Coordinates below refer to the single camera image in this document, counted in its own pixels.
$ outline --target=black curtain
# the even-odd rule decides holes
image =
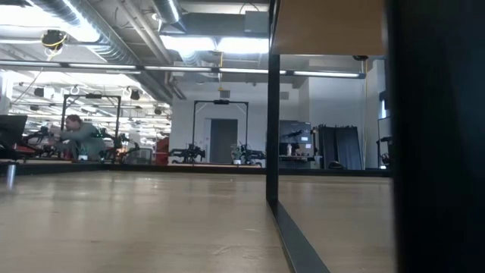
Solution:
[[[334,127],[318,126],[318,145],[320,147],[320,168],[328,169],[330,162],[337,161]]]
[[[335,128],[338,162],[347,170],[361,170],[361,153],[358,144],[357,127]]]

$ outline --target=ceiling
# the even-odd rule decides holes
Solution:
[[[139,60],[140,64],[161,64],[160,58],[150,49],[146,41],[140,36],[133,25],[128,21],[127,16],[121,9],[119,9],[118,0],[88,0],[91,6],[94,8],[101,20],[105,21],[107,26],[112,30],[113,36],[118,36],[122,43],[124,43],[128,51],[132,52]],[[150,26],[154,33],[158,33],[159,22],[156,20],[155,9],[152,0],[133,1],[139,12],[143,14],[144,21]],[[207,32],[207,36],[219,41],[224,38],[222,33],[218,33],[219,29],[215,26],[226,26],[226,29],[221,31],[233,31],[238,30],[240,25],[245,21],[245,13],[247,11],[267,11],[268,2],[256,0],[252,1],[253,5],[243,4],[241,1],[234,0],[179,0],[180,7],[183,11],[182,19],[187,22],[188,27],[191,30],[197,29],[201,33]],[[1,6],[2,17],[0,17],[0,59],[15,59],[15,60],[28,60],[28,61],[45,61],[50,53],[39,42],[39,38],[46,30],[64,30],[63,22],[60,18],[51,17],[49,14],[43,12],[32,11],[31,8],[22,8],[17,6]],[[136,19],[142,28],[146,31],[141,21]],[[172,26],[164,26],[162,24],[160,31],[169,32],[173,35],[180,35]],[[253,35],[247,33],[241,33],[243,36]],[[168,50],[168,54],[172,61],[181,62],[183,59],[180,57],[177,49]],[[259,54],[235,54],[226,53],[215,55],[211,52],[197,52],[199,57],[204,61],[206,65],[220,65],[222,58],[223,67],[236,67],[236,68],[268,68],[268,55],[266,53]],[[76,41],[73,37],[68,38],[63,46],[61,53],[52,57],[53,61],[64,62],[88,62],[88,63],[105,63],[105,60],[100,58],[97,54],[93,53],[92,45],[79,45],[79,41]],[[358,61],[354,61],[351,56],[307,56],[307,55],[282,55],[281,56],[282,69],[304,69],[304,70],[329,70],[329,71],[345,71],[355,72],[361,70],[361,64]],[[171,110],[168,104],[171,101],[166,100],[168,104],[160,101],[160,99],[154,99],[151,90],[160,92],[162,87],[167,84],[166,78],[174,78],[176,81],[171,82],[172,85],[178,85],[178,88],[185,95],[185,99],[204,99],[201,98],[202,92],[195,93],[198,89],[213,90],[219,86],[219,77],[207,78],[202,77],[194,78],[193,74],[178,74],[176,77],[167,77],[164,72],[154,72],[151,77],[155,81],[140,84],[137,77],[129,74],[100,74],[100,71],[93,71],[95,73],[74,73],[65,71],[43,71],[39,74],[39,71],[9,71],[8,73],[11,81],[14,85],[14,92],[12,101],[12,111],[15,113],[28,113],[32,116],[38,114],[38,118],[33,120],[39,122],[45,122],[48,118],[44,115],[59,115],[61,111],[60,103],[62,103],[63,94],[71,93],[74,86],[80,91],[80,95],[86,93],[101,93],[104,95],[122,96],[122,105],[125,106],[121,112],[122,117],[133,118],[139,117],[143,119],[142,124],[133,124],[133,121],[124,120],[122,122],[122,130],[133,130],[133,128],[144,127],[156,127],[163,125],[163,130],[144,130],[147,137],[154,138],[157,132],[170,132],[170,128],[167,124],[171,123]],[[23,94],[29,83],[37,76],[35,84]],[[266,83],[266,75],[256,74],[225,74],[222,76],[223,83],[230,86],[232,83]],[[296,77],[281,77],[282,83],[292,84],[293,88],[299,88],[301,84],[301,78]],[[33,95],[33,90],[36,87],[44,87],[48,90],[54,90],[51,97],[36,97]],[[133,101],[129,97],[129,91],[127,88],[139,89],[141,98],[139,101]],[[255,90],[258,94],[263,93],[259,90],[261,86],[258,86]],[[175,96],[173,93],[172,99],[184,99],[180,96]],[[73,103],[71,110],[68,112],[78,113],[86,115],[78,108],[82,105],[110,105],[111,102],[107,99],[103,99],[98,102],[91,102],[88,99],[79,99],[78,103]],[[38,104],[40,110],[31,111],[29,105]],[[139,108],[133,109],[132,106],[137,105]],[[153,111],[155,106],[162,106],[164,114],[157,116],[152,121],[150,117],[154,116]],[[116,114],[114,108],[103,108],[102,111],[97,111],[95,114],[90,114],[95,119],[108,120],[112,115]]]

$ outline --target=wooden floor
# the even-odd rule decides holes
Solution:
[[[106,171],[16,182],[15,195],[0,190],[0,272],[289,272],[263,176]]]
[[[395,271],[390,179],[280,176],[280,201],[331,273]]]
[[[83,172],[0,186],[0,272],[289,272],[264,176]],[[280,177],[332,273],[394,272],[390,182]]]

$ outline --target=ductwork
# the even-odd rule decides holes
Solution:
[[[166,24],[175,24],[182,19],[182,8],[177,0],[153,0],[158,16]]]
[[[53,17],[61,18],[71,28],[69,33],[81,42],[98,42],[101,46],[90,46],[89,50],[110,64],[139,64],[139,59],[112,30],[108,23],[86,0],[26,0]],[[130,75],[146,89],[154,99],[171,103],[172,94],[161,89],[156,80],[145,72]]]
[[[165,24],[170,24],[185,32],[185,26],[182,22],[182,8],[177,0],[153,0],[153,3],[158,16]],[[179,54],[186,66],[202,66],[202,60],[198,52],[179,51]],[[207,78],[210,78],[208,74],[190,74],[188,77],[196,82],[214,81]]]

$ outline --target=metal frame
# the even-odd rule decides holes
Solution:
[[[192,144],[195,145],[195,141],[196,141],[196,115],[197,115],[197,111],[196,111],[196,106],[197,104],[199,104],[200,102],[202,103],[213,103],[215,105],[225,105],[225,104],[217,104],[218,100],[212,100],[212,101],[208,101],[208,100],[195,100],[194,101],[194,110],[193,110],[193,114],[192,114]],[[245,141],[245,144],[246,146],[248,145],[248,117],[249,117],[249,102],[232,102],[232,101],[224,101],[225,103],[227,104],[244,104],[246,106],[246,141]]]
[[[121,96],[104,96],[104,95],[99,95],[99,94],[86,94],[86,95],[71,95],[71,94],[66,94],[64,95],[64,101],[62,102],[62,116],[61,116],[61,130],[64,129],[64,122],[65,122],[65,116],[66,116],[66,110],[69,108],[69,106],[74,103],[70,103],[69,105],[67,104],[67,99],[69,98],[85,98],[85,99],[102,99],[102,98],[113,98],[118,100],[117,108],[116,108],[116,127],[114,129],[114,138],[118,138],[118,131],[120,129],[120,110],[121,110]],[[111,160],[111,163],[114,163],[116,156],[113,156],[113,159]]]
[[[273,212],[286,260],[292,272],[323,272],[328,268],[313,246],[299,230],[288,212],[278,201],[279,143],[280,143],[280,55],[273,52],[272,43],[278,20],[280,1],[271,0],[269,8],[268,53],[268,121],[266,134],[266,200]]]

